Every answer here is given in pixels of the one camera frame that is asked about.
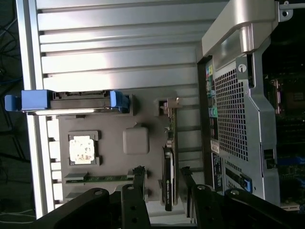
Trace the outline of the green motherboard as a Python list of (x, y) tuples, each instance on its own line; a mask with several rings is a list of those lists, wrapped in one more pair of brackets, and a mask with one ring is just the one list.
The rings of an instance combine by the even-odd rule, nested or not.
[[(305, 71), (265, 74), (264, 95), (268, 101), (270, 81), (284, 78), (305, 78)], [(266, 168), (275, 172), (281, 207), (305, 211), (305, 116), (280, 117), (275, 111), (274, 115), (275, 149), (264, 152)]]

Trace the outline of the open PC case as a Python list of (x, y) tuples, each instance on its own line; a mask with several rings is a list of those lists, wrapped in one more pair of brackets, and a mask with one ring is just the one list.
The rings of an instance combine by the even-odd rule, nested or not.
[(196, 57), (205, 182), (281, 207), (264, 161), (276, 141), (264, 75), (305, 71), (305, 0), (229, 0)]

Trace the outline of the silver CPU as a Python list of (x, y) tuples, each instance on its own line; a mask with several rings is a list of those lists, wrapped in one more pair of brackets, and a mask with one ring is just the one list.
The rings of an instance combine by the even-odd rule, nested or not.
[(89, 136), (75, 136), (69, 141), (69, 154), (72, 165), (92, 164), (95, 160), (94, 140)]

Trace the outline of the CPU socket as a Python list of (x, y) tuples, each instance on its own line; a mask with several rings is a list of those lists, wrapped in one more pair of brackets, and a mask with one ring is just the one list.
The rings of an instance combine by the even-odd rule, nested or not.
[(305, 78), (272, 79), (268, 98), (276, 115), (305, 116)]

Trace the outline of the hard disk with blue caddy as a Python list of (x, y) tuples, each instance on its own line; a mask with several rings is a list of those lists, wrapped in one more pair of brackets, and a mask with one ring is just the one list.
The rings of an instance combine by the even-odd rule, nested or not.
[(130, 112), (131, 96), (116, 90), (55, 92), (22, 90), (20, 96), (6, 95), (5, 110), (27, 115), (86, 115)]

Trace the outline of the green RAM stick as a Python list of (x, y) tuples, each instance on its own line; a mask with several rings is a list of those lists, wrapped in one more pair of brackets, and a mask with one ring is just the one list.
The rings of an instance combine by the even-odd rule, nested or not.
[(85, 176), (83, 178), (74, 178), (66, 180), (66, 183), (99, 183), (99, 182), (117, 182), (117, 181), (133, 181), (133, 177), (128, 176), (102, 176), (92, 177)]

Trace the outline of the grey parts rack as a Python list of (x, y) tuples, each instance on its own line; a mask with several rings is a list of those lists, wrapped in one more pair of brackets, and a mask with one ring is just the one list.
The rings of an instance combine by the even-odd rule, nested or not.
[[(68, 202), (85, 191), (100, 187), (110, 193), (132, 181), (99, 183), (66, 183), (85, 176), (128, 176), (138, 166), (145, 168), (144, 200), (158, 201), (162, 206), (164, 128), (167, 118), (159, 116), (159, 102), (179, 98), (176, 93), (161, 90), (124, 91), (131, 96), (130, 112), (61, 115), (59, 121), (61, 181), (63, 201)], [(94, 140), (92, 164), (72, 165), (69, 141), (75, 136)]]

